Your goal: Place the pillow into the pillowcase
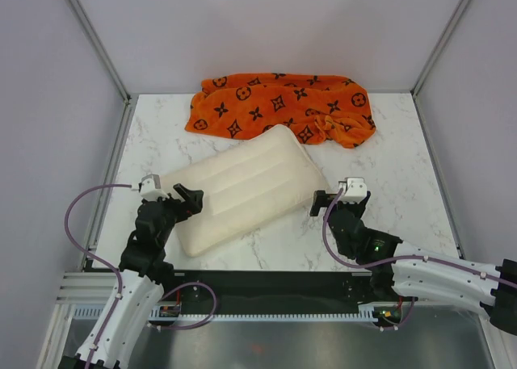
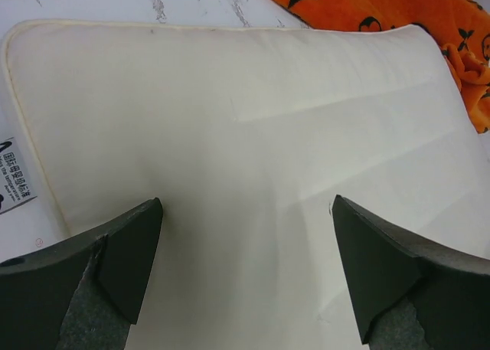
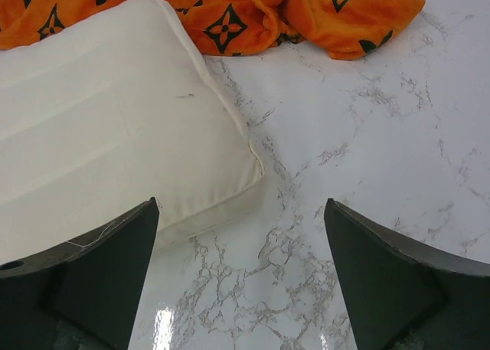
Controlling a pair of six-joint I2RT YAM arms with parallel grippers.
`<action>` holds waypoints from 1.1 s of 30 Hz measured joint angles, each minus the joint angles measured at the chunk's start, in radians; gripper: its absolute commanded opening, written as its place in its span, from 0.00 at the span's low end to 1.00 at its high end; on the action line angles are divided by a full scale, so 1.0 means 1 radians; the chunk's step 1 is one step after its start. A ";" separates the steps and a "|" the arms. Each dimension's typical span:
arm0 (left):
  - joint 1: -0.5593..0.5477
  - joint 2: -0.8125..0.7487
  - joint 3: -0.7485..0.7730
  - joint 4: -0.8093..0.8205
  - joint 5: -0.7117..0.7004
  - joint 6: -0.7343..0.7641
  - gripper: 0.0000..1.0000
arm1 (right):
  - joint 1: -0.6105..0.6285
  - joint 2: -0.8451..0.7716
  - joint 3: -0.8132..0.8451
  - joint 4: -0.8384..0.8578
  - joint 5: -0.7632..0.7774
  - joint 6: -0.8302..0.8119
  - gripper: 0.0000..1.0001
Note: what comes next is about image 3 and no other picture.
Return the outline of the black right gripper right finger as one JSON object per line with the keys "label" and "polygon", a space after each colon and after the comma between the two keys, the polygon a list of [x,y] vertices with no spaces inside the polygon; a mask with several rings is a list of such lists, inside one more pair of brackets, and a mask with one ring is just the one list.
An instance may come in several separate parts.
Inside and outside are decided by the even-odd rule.
{"label": "black right gripper right finger", "polygon": [[489,265],[414,240],[334,199],[324,222],[359,349],[487,349]]}

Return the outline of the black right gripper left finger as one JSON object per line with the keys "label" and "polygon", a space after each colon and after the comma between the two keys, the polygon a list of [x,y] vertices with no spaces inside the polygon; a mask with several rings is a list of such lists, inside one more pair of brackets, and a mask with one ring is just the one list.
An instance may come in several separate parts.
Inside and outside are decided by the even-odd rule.
{"label": "black right gripper left finger", "polygon": [[149,199],[97,229],[1,265],[3,349],[127,349],[155,243]]}

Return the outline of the cream white pillow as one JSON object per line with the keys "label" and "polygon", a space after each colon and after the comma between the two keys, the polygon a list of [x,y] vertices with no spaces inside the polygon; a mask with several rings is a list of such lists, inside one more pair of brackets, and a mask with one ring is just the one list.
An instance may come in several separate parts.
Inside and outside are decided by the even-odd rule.
{"label": "cream white pillow", "polygon": [[165,247],[256,211],[265,168],[163,0],[128,0],[1,54],[1,260],[154,198]]}

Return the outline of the orange black patterned pillowcase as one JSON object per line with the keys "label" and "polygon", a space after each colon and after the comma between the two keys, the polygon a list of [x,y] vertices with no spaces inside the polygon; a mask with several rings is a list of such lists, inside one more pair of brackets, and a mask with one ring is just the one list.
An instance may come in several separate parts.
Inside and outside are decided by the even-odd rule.
{"label": "orange black patterned pillowcase", "polygon": [[[126,0],[1,0],[1,47],[41,41]],[[202,54],[258,54],[310,41],[336,60],[386,44],[425,0],[165,0]]]}

